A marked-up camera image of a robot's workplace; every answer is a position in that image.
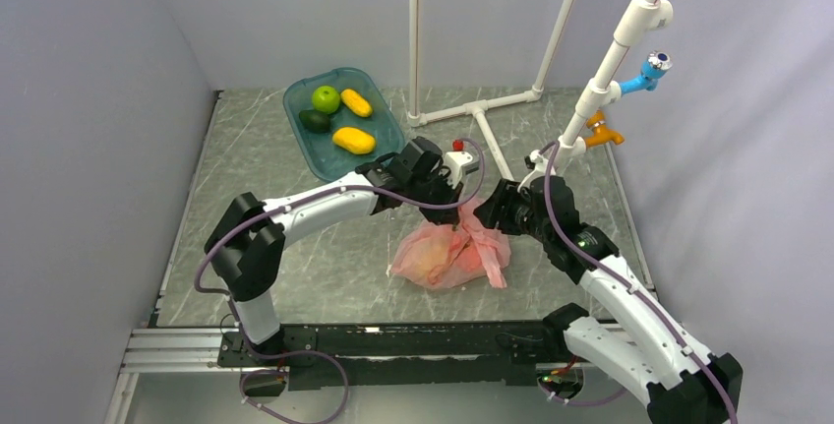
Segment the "orange faucet tap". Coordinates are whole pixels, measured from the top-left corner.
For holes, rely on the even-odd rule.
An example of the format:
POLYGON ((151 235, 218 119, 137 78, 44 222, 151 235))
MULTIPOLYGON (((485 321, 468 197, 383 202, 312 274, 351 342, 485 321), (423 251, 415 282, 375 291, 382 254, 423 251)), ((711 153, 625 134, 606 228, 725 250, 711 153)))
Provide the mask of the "orange faucet tap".
POLYGON ((602 110, 597 110, 587 120, 585 126, 591 131, 590 136, 584 137, 585 145, 588 148, 594 148, 608 143, 620 145, 625 141, 622 134, 608 127, 605 113, 602 110))

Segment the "blue faucet tap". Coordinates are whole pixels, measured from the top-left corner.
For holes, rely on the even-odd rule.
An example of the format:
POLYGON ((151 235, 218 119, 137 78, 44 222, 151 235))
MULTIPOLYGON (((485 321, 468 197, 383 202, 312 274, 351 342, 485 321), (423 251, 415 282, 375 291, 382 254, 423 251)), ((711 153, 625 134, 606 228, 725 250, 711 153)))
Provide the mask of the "blue faucet tap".
POLYGON ((654 91, 659 81, 673 67, 670 54, 655 50, 650 52, 640 67, 640 74, 631 80, 619 83, 621 95, 637 91, 654 91))

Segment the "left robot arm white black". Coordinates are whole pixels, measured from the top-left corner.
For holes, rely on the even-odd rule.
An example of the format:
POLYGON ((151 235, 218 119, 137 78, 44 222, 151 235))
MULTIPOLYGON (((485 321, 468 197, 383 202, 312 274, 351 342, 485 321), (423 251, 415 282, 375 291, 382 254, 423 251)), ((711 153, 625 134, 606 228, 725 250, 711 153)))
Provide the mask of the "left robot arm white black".
POLYGON ((399 152, 362 163, 344 176, 300 194, 259 200, 236 197, 206 241, 201 267, 212 268, 224 285, 244 339, 244 352, 260 365, 284 351, 284 328, 272 304, 284 250, 345 220, 417 207, 433 224, 455 225, 464 181, 479 170, 478 159, 455 144, 442 151, 417 137, 399 152))

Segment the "aluminium extrusion frame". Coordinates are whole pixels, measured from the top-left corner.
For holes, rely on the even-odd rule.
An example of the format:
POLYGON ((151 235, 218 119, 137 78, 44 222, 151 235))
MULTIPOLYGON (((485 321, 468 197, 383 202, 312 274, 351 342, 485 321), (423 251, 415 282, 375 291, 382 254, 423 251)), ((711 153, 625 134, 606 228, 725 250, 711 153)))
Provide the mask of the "aluminium extrusion frame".
POLYGON ((241 373, 219 365, 222 340, 219 327, 131 331, 104 421, 195 421, 203 401, 198 393, 241 373))

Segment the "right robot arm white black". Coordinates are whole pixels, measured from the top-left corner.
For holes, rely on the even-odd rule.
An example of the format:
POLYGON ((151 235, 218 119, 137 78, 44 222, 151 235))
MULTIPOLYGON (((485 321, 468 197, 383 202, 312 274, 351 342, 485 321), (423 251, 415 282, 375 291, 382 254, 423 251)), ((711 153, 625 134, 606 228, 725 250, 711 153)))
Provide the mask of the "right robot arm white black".
POLYGON ((608 331, 570 303, 543 320, 548 356, 584 359, 639 400, 653 423, 735 423, 743 368, 689 334, 635 277, 616 244, 581 220, 557 176, 524 187, 502 179, 475 214, 507 235, 539 241, 551 264, 595 298, 625 331, 608 331))

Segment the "green fake apple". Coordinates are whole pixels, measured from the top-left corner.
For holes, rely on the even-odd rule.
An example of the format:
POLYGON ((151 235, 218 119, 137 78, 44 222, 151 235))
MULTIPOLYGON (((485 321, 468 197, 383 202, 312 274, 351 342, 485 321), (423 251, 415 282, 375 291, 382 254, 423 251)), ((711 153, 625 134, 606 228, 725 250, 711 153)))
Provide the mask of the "green fake apple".
POLYGON ((339 90, 333 86, 319 86, 311 95, 311 103, 315 110, 324 114, 332 114, 340 107, 341 95, 339 90))

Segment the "pink plastic bag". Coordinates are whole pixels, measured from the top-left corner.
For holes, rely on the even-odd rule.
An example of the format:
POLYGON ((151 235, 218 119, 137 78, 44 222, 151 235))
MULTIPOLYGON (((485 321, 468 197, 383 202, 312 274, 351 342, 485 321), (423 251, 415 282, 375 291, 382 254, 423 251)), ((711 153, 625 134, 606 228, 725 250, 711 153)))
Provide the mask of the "pink plastic bag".
POLYGON ((462 205, 456 226, 422 222, 400 242, 389 272, 431 290, 455 288, 479 277, 494 288, 506 288, 509 239, 475 216, 482 204, 476 197, 462 205))

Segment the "yellow fake fruit rear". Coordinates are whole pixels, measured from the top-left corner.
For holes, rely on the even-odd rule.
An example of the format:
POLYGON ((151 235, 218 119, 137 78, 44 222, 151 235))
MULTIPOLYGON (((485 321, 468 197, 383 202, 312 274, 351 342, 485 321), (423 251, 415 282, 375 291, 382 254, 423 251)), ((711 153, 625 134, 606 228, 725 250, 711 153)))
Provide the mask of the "yellow fake fruit rear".
POLYGON ((341 102, 355 115, 369 118, 373 114, 373 106, 358 91, 345 89, 340 93, 341 102))

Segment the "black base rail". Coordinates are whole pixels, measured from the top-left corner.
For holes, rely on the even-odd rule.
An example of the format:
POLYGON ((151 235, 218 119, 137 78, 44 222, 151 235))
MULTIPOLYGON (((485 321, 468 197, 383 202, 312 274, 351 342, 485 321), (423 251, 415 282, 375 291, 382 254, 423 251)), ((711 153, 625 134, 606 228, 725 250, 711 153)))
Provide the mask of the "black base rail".
POLYGON ((339 386, 498 382, 533 386, 573 356, 540 321, 289 324, 277 344, 247 349, 222 333, 221 369, 280 368, 292 391, 339 386))

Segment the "yellow fake mango front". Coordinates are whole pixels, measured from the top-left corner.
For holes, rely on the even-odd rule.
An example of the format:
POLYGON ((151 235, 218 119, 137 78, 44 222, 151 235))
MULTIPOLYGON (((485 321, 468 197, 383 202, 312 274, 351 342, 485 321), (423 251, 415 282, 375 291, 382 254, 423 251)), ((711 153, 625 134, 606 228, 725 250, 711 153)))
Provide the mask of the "yellow fake mango front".
POLYGON ((337 129, 332 134, 331 141, 339 148, 356 155, 373 152, 377 144, 372 135, 356 127, 337 129))

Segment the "white PVC pipe frame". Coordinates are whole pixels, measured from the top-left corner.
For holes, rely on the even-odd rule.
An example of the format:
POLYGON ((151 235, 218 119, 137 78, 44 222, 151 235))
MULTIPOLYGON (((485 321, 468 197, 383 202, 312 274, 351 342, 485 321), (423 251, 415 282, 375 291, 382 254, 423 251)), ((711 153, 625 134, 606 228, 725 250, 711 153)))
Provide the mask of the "white PVC pipe frame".
MULTIPOLYGON (((542 62, 532 87, 524 92, 492 99, 470 101, 447 109, 424 112, 420 109, 418 90, 420 87, 420 0, 409 0, 409 95, 406 105, 407 122, 411 127, 422 127, 433 122, 468 115, 478 125, 485 137, 488 149, 500 174, 510 179, 512 172, 507 164, 496 136, 487 120, 491 109, 532 103, 538 101, 545 88, 545 81, 554 62, 557 50, 565 34, 566 23, 576 0, 563 0, 544 52, 542 62)), ((612 42, 599 68, 585 85, 566 128, 557 138, 558 146, 541 151, 548 157, 548 168, 554 166, 562 174, 573 158, 586 153, 584 137, 590 136, 587 120, 597 110, 620 100, 619 83, 615 75, 625 62, 629 51, 651 30, 666 28, 673 20, 674 9, 668 0, 629 0, 616 26, 612 42)))

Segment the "teal plastic tray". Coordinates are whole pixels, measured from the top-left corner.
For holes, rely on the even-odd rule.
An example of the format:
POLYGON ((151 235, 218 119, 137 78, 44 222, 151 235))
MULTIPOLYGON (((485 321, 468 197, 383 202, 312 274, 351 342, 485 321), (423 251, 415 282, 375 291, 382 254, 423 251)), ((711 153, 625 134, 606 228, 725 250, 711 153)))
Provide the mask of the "teal plastic tray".
POLYGON ((311 172, 324 182, 331 182, 362 163, 388 152, 398 152, 405 146, 403 132, 388 103, 371 77, 357 68, 336 68, 295 82, 285 91, 283 107, 311 172), (370 103, 372 114, 361 117, 341 105, 329 117, 327 131, 309 130, 302 123, 301 113, 314 109, 313 94, 322 86, 357 91, 370 103), (372 136, 376 141, 374 150, 368 154, 353 154, 335 144, 332 134, 344 127, 353 127, 372 136))

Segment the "dark green fake avocado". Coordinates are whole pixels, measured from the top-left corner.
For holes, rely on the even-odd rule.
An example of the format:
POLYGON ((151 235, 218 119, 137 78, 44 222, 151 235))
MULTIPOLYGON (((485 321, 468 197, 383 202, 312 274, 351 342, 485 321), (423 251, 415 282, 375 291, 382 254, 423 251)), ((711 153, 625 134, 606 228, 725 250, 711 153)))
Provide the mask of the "dark green fake avocado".
POLYGON ((316 109, 302 110, 298 119, 304 129, 315 134, 326 134, 331 130, 331 119, 322 111, 316 109))

